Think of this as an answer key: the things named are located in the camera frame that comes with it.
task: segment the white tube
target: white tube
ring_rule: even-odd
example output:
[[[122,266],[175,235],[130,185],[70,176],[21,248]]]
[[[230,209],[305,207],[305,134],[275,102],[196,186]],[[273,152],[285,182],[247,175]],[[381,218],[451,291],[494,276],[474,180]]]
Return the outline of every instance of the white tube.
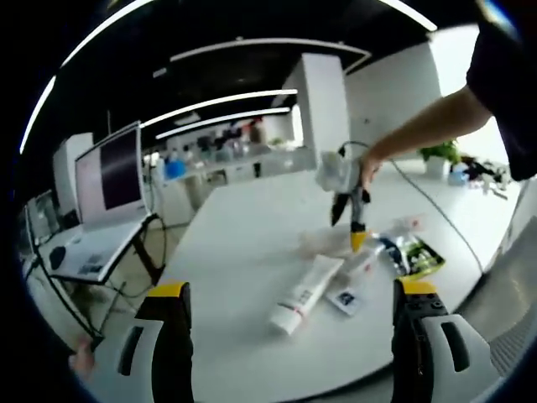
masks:
[[[317,255],[311,270],[273,310],[270,321],[291,335],[321,298],[343,262],[342,259]]]

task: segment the computer monitor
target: computer monitor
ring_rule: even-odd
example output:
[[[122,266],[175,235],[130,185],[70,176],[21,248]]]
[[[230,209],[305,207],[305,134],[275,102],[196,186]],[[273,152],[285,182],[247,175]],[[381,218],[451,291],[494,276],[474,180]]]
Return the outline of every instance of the computer monitor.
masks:
[[[110,225],[147,212],[141,163],[139,123],[111,134],[76,160],[82,225]]]

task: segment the monitor screen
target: monitor screen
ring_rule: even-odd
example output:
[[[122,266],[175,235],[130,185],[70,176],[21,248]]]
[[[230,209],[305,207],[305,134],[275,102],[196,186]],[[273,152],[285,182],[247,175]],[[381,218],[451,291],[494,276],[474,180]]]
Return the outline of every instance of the monitor screen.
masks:
[[[97,145],[76,161],[76,194],[82,223],[135,212],[143,205],[138,130]]]

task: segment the white pillar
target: white pillar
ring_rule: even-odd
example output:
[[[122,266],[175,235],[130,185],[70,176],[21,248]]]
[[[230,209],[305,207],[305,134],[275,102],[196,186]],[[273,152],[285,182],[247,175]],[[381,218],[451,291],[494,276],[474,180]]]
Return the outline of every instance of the white pillar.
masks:
[[[298,90],[304,145],[315,160],[321,151],[337,151],[351,138],[344,78],[337,56],[304,53],[284,84]]]

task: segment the tabletop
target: tabletop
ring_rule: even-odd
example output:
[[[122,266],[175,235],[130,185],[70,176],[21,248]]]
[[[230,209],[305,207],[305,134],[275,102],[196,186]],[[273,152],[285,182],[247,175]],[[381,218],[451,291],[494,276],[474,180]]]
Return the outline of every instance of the tabletop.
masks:
[[[402,167],[461,225],[486,264],[516,200],[499,203],[493,195],[479,196],[479,190],[436,184],[420,174],[416,163]],[[311,266],[297,253],[300,234],[329,226],[331,194],[319,188],[314,176],[302,171],[216,189],[175,250],[160,283],[191,283],[196,400],[296,400],[342,387],[391,362],[393,268],[371,270],[365,304],[354,317],[321,299],[291,337],[269,324],[278,299]],[[449,311],[457,309],[482,275],[470,249],[393,166],[378,172],[371,194],[371,229],[425,214],[420,236],[446,259],[426,279]],[[498,219],[503,214],[508,218]],[[342,221],[348,220],[347,211]],[[497,244],[489,244],[496,239]]]

